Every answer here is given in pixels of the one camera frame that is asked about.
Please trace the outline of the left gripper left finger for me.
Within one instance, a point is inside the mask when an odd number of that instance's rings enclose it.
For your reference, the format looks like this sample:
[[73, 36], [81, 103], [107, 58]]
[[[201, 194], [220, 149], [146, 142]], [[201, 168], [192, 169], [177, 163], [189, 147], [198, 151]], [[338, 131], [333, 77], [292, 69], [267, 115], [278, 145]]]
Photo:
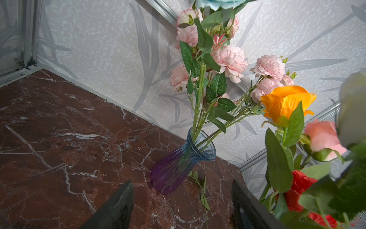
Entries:
[[82, 226], [81, 229], [127, 229], [134, 206], [134, 187], [124, 183]]

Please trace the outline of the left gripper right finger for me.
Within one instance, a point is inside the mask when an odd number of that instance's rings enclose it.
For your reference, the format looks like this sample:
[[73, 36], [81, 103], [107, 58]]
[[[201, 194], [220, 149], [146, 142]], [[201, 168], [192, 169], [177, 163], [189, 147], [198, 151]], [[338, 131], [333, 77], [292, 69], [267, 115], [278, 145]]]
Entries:
[[238, 229], [285, 229], [248, 188], [234, 180], [232, 183], [234, 220]]

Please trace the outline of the purple blue glass vase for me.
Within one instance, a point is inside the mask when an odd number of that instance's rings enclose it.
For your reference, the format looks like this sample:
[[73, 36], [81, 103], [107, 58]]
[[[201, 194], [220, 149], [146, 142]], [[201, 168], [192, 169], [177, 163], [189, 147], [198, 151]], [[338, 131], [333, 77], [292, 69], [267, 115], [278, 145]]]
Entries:
[[201, 131], [193, 138], [189, 129], [185, 143], [158, 160], [151, 169], [151, 183], [162, 194], [175, 191], [199, 162], [214, 161], [216, 149], [209, 136]]

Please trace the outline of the small pink rose stem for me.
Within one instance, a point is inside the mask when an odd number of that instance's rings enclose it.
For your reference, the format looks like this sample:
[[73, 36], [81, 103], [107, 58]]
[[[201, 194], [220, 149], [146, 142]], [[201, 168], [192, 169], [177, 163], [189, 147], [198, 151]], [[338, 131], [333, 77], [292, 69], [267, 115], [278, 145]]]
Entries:
[[307, 123], [304, 133], [298, 141], [307, 157], [300, 166], [303, 169], [312, 159], [318, 162], [329, 162], [336, 158], [343, 161], [342, 155], [347, 149], [338, 139], [336, 125], [332, 121], [318, 121]]

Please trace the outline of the orange rose stem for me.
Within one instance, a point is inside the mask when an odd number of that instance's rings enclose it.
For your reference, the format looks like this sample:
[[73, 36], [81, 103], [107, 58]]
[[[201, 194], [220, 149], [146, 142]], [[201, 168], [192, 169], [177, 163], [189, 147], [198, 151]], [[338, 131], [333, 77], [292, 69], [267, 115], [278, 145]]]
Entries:
[[265, 146], [267, 184], [260, 197], [264, 200], [270, 189], [275, 193], [285, 193], [290, 190], [295, 170], [296, 144], [300, 141], [304, 128], [305, 117], [314, 115], [309, 110], [316, 100], [316, 95], [300, 86], [284, 86], [274, 89], [270, 94], [261, 97], [265, 106], [264, 116], [268, 123], [275, 126], [276, 131], [266, 130]]

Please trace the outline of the pink ranunculus stem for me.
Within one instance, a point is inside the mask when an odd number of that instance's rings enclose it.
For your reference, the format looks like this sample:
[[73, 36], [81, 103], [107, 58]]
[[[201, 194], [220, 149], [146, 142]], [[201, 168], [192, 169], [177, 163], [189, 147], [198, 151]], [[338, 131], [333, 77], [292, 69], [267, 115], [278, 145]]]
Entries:
[[233, 120], [223, 124], [217, 120], [218, 116], [209, 114], [207, 122], [212, 122], [219, 128], [209, 136], [210, 140], [222, 132], [225, 133], [229, 127], [241, 122], [247, 116], [264, 114], [265, 105], [261, 102], [261, 98], [269, 95], [274, 89], [295, 84], [294, 79], [297, 74], [286, 70], [286, 62], [287, 59], [275, 55], [264, 55], [258, 58], [255, 67], [251, 69], [258, 81], [251, 85], [249, 90], [235, 102], [230, 100], [226, 93], [223, 94], [218, 87], [210, 86], [207, 89], [207, 95], [216, 96], [213, 109], [220, 108], [234, 117]]

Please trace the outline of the pink white carnation stem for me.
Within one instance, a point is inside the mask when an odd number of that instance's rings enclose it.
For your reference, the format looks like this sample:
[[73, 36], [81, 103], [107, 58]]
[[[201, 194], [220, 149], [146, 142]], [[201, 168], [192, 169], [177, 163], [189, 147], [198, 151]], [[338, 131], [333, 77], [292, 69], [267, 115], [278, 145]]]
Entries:
[[187, 43], [190, 47], [196, 47], [198, 44], [198, 31], [194, 19], [201, 19], [201, 13], [198, 9], [193, 10], [192, 7], [182, 11], [178, 17], [175, 47], [179, 51], [181, 51], [180, 41]]

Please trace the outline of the pale green hydrangea stem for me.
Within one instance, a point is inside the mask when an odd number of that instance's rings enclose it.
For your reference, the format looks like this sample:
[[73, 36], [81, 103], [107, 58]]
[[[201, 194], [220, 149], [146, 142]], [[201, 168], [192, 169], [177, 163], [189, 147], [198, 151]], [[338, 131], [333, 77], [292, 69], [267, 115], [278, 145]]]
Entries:
[[206, 8], [209, 7], [212, 10], [229, 9], [235, 8], [239, 5], [246, 4], [248, 1], [246, 0], [196, 0], [195, 7], [196, 8]]

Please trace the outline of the white rosebud stem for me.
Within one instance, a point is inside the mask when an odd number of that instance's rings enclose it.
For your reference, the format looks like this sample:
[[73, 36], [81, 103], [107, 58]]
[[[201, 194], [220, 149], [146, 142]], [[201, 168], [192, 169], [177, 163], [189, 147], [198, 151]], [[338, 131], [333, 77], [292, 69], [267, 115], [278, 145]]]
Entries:
[[321, 178], [299, 199], [302, 213], [330, 215], [346, 224], [366, 210], [366, 71], [351, 74], [339, 91], [340, 111], [336, 130], [348, 150], [349, 166], [340, 177]]

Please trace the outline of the pink peony stem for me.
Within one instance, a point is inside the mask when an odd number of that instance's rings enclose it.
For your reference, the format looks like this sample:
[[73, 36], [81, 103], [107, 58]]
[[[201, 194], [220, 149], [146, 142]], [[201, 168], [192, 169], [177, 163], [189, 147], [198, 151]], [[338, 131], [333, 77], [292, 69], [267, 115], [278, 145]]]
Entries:
[[228, 81], [239, 83], [247, 63], [243, 50], [224, 45], [212, 53], [191, 47], [180, 41], [183, 64], [172, 71], [170, 84], [176, 92], [187, 90], [193, 110], [191, 140], [195, 142], [204, 125], [213, 124], [217, 130], [206, 137], [205, 143], [213, 141], [220, 133], [244, 120], [253, 112], [245, 104], [246, 94], [238, 102], [225, 97]]

